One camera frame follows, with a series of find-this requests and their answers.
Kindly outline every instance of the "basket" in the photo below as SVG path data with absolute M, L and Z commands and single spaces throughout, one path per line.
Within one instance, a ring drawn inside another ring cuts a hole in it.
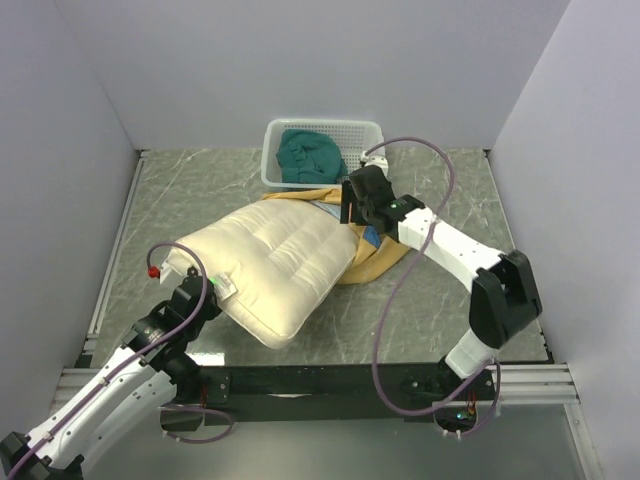
M 262 181 L 277 188 L 316 189 L 331 188 L 339 185 L 339 179 L 332 185 L 309 183 L 282 183 L 282 171 L 278 165 L 276 152 L 280 148 L 280 139 L 285 130 L 298 128 L 329 135 L 336 142 L 349 173 L 360 168 L 360 156 L 363 150 L 384 141 L 380 125 L 374 122 L 356 120 L 310 120 L 277 119 L 269 123 L 262 147 Z M 384 148 L 376 150 L 376 155 L 384 156 Z

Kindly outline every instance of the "pillow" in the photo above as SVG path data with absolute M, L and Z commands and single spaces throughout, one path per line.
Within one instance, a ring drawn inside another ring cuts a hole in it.
M 300 200 L 247 205 L 178 243 L 202 260 L 209 278 L 226 274 L 237 292 L 220 308 L 267 347 L 282 348 L 349 268 L 358 236 L 322 209 Z M 194 264 L 171 249 L 163 285 L 177 285 Z

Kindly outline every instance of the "marble surface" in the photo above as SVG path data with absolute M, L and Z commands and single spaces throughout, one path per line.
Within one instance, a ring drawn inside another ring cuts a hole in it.
M 447 185 L 442 161 L 421 147 L 387 152 L 395 193 L 410 193 L 435 207 Z M 484 152 L 458 149 L 449 154 L 458 182 L 442 218 L 481 243 L 509 251 L 513 241 Z M 149 246 L 180 238 L 258 200 L 268 191 L 260 180 L 260 156 L 259 149 L 147 152 L 93 366 L 102 365 L 133 322 L 168 297 L 167 290 L 146 276 Z M 335 286 L 282 350 L 263 346 L 223 314 L 205 326 L 189 352 L 212 354 L 210 358 L 224 358 L 225 364 L 234 366 L 368 363 L 380 311 L 413 254 L 374 282 Z M 162 256 L 157 253 L 158 264 Z M 468 307 L 464 287 L 425 258 L 391 308 L 381 361 L 438 361 L 466 331 Z M 501 359 L 547 360 L 538 323 L 516 336 Z

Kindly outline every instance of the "white wall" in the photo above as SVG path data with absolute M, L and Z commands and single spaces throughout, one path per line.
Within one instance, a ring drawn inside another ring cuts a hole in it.
M 56 0 L 138 148 L 278 117 L 492 147 L 568 0 Z
M 492 153 L 607 478 L 640 472 L 640 3 L 573 0 Z
M 0 438 L 80 353 L 134 154 L 53 1 L 0 0 Z

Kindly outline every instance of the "green towel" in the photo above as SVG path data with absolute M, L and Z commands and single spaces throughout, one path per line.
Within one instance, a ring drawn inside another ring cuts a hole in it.
M 335 184 L 347 166 L 328 135 L 308 130 L 285 130 L 276 153 L 284 183 Z

